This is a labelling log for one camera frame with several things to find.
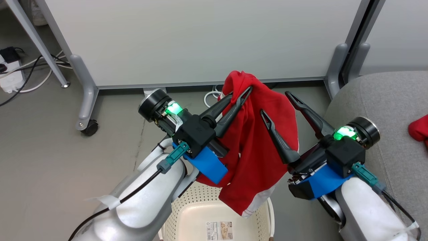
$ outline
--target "white plastic basket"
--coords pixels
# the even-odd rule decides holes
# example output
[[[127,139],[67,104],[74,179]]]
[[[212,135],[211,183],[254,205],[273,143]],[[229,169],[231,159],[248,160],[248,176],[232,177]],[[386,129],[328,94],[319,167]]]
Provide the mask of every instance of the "white plastic basket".
[[[220,190],[193,183],[172,203],[172,213],[159,231],[160,240],[207,241],[211,240],[207,223],[232,222],[233,241],[273,241],[275,218],[270,199],[244,219],[218,199]]]

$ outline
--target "whiteboard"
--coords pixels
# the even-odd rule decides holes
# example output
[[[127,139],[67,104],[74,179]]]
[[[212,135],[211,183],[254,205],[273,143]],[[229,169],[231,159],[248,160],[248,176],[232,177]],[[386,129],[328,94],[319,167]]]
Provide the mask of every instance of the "whiteboard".
[[[45,0],[97,86],[325,76],[360,0]]]
[[[360,75],[428,70],[428,1],[386,0],[366,42]]]

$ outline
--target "black connector box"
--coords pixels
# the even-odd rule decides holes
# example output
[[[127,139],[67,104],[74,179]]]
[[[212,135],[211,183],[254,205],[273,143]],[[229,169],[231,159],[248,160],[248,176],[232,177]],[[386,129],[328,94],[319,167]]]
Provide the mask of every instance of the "black connector box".
[[[0,55],[3,57],[6,63],[13,63],[21,59],[14,47],[7,47],[0,49]]]
[[[172,140],[178,145],[178,140],[186,142],[191,153],[187,153],[191,158],[195,158],[202,149],[215,138],[215,131],[209,124],[194,114],[187,119],[176,131]]]
[[[345,178],[350,175],[352,165],[366,161],[366,150],[349,136],[334,141],[326,150],[327,165],[337,174]]]

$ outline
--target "red cloth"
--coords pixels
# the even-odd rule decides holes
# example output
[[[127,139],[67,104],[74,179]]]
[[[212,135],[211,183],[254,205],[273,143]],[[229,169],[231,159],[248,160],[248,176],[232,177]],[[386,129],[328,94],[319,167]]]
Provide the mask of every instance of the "red cloth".
[[[428,147],[428,115],[410,123],[409,134],[419,142],[424,141]]]
[[[251,215],[270,196],[272,187],[287,172],[287,165],[281,162],[263,123],[260,109],[266,111],[292,149],[299,147],[293,106],[285,95],[270,90],[251,74],[233,71],[226,78],[223,93],[233,91],[233,97],[223,114],[249,86],[253,87],[252,93],[221,139],[230,149],[226,157],[220,158],[228,173],[218,185],[203,175],[197,179],[222,187],[220,200],[243,217]]]

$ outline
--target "barcode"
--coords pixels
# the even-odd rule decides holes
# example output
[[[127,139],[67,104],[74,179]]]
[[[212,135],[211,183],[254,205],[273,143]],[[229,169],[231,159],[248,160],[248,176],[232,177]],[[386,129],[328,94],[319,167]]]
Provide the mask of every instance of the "barcode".
[[[211,238],[211,227],[207,227],[207,240],[213,240],[212,238]]]

